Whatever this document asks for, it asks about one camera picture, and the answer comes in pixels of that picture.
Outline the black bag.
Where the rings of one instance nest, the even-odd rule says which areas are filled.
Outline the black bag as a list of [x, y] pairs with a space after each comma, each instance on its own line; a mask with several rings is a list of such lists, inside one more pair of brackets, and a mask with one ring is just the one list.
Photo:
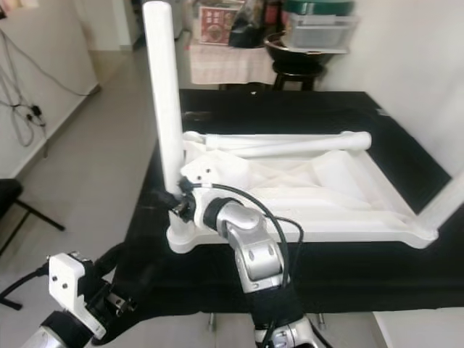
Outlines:
[[242, 0], [234, 17], [228, 45], [233, 49], [258, 49], [266, 36], [284, 30], [285, 0]]

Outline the clear plastic storage bin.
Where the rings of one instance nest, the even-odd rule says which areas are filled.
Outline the clear plastic storage bin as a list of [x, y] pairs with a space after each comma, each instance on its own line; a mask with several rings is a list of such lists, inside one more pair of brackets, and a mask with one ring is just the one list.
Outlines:
[[358, 17], [334, 14], [291, 14], [281, 38], [289, 50], [345, 54]]

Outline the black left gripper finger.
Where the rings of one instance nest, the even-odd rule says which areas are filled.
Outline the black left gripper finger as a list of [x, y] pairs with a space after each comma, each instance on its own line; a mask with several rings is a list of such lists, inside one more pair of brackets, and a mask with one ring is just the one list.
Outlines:
[[135, 287], [135, 305], [146, 304], [165, 274], [166, 261], [146, 262], [137, 275]]

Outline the black tablecloth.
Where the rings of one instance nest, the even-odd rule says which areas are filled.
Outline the black tablecloth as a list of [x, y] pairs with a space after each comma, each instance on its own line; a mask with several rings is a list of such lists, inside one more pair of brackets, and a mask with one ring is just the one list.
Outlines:
[[[364, 92], [182, 90], [183, 129], [242, 135], [317, 135], [365, 131], [371, 156], [401, 197], [420, 212], [450, 182], [451, 175], [397, 120]], [[197, 246], [172, 252], [165, 235], [168, 212], [155, 206], [162, 189], [160, 156], [149, 173], [125, 236], [130, 251], [120, 258], [115, 284], [135, 288], [146, 262], [166, 261], [165, 274], [148, 304], [130, 315], [133, 324], [158, 318], [245, 314], [248, 302], [236, 278], [229, 246]], [[292, 273], [305, 311], [324, 314], [464, 308], [464, 207], [440, 228], [425, 249], [404, 243], [305, 242]]]

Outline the black round stool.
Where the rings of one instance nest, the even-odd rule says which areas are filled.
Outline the black round stool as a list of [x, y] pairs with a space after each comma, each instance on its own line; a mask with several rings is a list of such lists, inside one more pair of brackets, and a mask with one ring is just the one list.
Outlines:
[[276, 74], [272, 90], [282, 91], [285, 83], [301, 83], [301, 91], [314, 91], [316, 80], [326, 71], [325, 65], [332, 54], [320, 52], [299, 52], [288, 49], [282, 43], [285, 32], [269, 34], [264, 45], [272, 57], [272, 69]]

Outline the green lid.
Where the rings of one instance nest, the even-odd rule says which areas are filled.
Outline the green lid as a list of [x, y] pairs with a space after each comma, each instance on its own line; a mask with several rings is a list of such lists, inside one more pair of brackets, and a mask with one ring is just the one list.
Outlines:
[[288, 15], [349, 16], [355, 0], [284, 0], [282, 10]]

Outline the cloth covered side table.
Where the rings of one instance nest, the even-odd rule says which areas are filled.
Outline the cloth covered side table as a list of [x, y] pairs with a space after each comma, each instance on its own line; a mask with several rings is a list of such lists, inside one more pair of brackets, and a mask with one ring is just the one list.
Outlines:
[[273, 60], [265, 49], [190, 43], [188, 53], [194, 84], [272, 84], [276, 79]]

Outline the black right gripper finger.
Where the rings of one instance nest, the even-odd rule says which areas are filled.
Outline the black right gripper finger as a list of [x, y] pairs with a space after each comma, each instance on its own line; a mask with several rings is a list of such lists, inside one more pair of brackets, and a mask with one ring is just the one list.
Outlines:
[[155, 206], [165, 209], [166, 211], [175, 211], [179, 207], [182, 207], [182, 198], [172, 194], [170, 192], [166, 192], [162, 189], [153, 189], [152, 195], [155, 199]]

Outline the white plastic children table top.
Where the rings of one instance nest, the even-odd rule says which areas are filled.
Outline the white plastic children table top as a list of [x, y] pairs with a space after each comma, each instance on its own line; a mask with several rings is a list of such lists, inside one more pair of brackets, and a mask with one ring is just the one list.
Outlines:
[[[367, 150], [265, 158], [241, 158], [228, 150], [234, 149], [209, 149], [183, 140], [183, 166], [208, 152], [249, 160], [249, 188], [216, 188], [235, 193], [238, 198], [232, 199], [249, 208], [280, 218], [288, 242], [397, 241], [423, 249], [438, 239], [438, 230], [424, 230], [415, 224], [417, 213], [372, 159], [372, 144]], [[176, 253], [223, 242], [212, 229], [197, 228], [179, 217], [171, 218], [166, 236]]]

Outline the red patterned box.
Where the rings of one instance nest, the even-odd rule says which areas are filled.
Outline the red patterned box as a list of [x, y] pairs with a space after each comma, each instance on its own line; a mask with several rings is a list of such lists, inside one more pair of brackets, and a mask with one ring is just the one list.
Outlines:
[[199, 2], [196, 6], [196, 39], [199, 44], [227, 46], [230, 30], [244, 1]]

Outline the black folding chair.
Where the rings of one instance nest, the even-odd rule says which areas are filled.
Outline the black folding chair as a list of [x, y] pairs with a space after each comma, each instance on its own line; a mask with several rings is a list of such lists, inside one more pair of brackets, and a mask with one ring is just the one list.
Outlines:
[[[42, 212], [37, 211], [37, 209], [34, 209], [32, 206], [30, 206], [23, 200], [20, 200], [20, 195], [23, 193], [23, 191], [23, 185], [21, 185], [21, 182], [17, 181], [16, 179], [6, 178], [0, 180], [1, 215], [7, 213], [14, 204], [19, 205], [21, 208], [25, 210], [24, 215], [20, 219], [16, 228], [14, 228], [13, 232], [11, 232], [10, 235], [3, 241], [3, 244], [1, 246], [1, 253], [6, 251], [10, 243], [14, 241], [15, 236], [17, 235], [17, 233], [19, 233], [20, 229], [31, 215], [35, 215], [37, 218], [43, 220], [46, 223], [49, 223], [49, 225], [52, 225], [53, 228], [59, 229], [59, 231], [66, 230], [66, 227], [61, 225], [61, 223], [52, 220], [50, 217], [47, 217]], [[16, 289], [20, 288], [20, 286], [26, 284], [28, 281], [32, 281], [32, 279], [37, 278], [38, 276], [45, 276], [47, 274], [49, 274], [49, 272], [47, 271], [47, 266], [42, 265], [37, 270], [30, 272], [30, 274], [24, 275], [23, 278], [19, 279], [18, 281], [15, 281], [12, 285], [7, 287], [3, 290], [3, 292], [0, 293], [0, 304], [6, 305], [7, 307], [13, 310], [20, 311], [22, 305], [10, 301], [10, 299], [7, 299], [7, 296], [9, 296], [10, 293], [12, 293], [13, 291], [16, 291]]]

